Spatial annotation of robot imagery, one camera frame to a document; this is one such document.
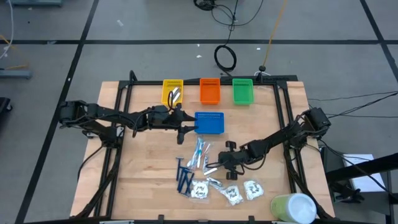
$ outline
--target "floor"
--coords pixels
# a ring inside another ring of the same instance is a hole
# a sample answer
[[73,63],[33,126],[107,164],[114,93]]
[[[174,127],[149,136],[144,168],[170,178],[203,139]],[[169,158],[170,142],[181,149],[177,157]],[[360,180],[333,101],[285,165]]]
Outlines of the floor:
[[[240,0],[238,23],[251,18],[260,2]],[[267,48],[267,41],[261,40],[269,38],[281,6],[282,1],[265,0],[259,15],[232,33],[229,46],[238,56],[233,75],[257,71]],[[395,0],[288,0],[267,72],[297,75],[309,98],[397,90],[397,12]],[[370,14],[376,23],[369,21]],[[2,1],[0,34],[7,38],[9,16]],[[220,11],[215,16],[228,22]],[[14,105],[0,132],[0,223],[15,222],[39,154],[48,146],[25,222],[68,218],[86,139],[78,130],[54,126],[60,99],[96,102],[101,82],[125,80],[131,69],[140,80],[219,77],[213,52],[228,37],[228,28],[216,23],[210,12],[179,0],[65,0],[63,7],[16,7],[14,22],[20,54],[10,51],[0,67],[29,62],[34,77],[0,80],[0,96],[11,98]],[[5,46],[0,42],[1,50]],[[222,64],[231,63],[226,52],[219,58]],[[339,113],[378,97],[311,104]],[[394,116],[398,98],[355,114]],[[398,119],[338,117],[332,123],[325,141],[336,150],[374,157],[396,152]],[[56,128],[53,135],[51,126]],[[392,179],[397,191],[398,172]],[[343,220],[384,223],[382,215],[360,205],[337,203],[335,211]]]

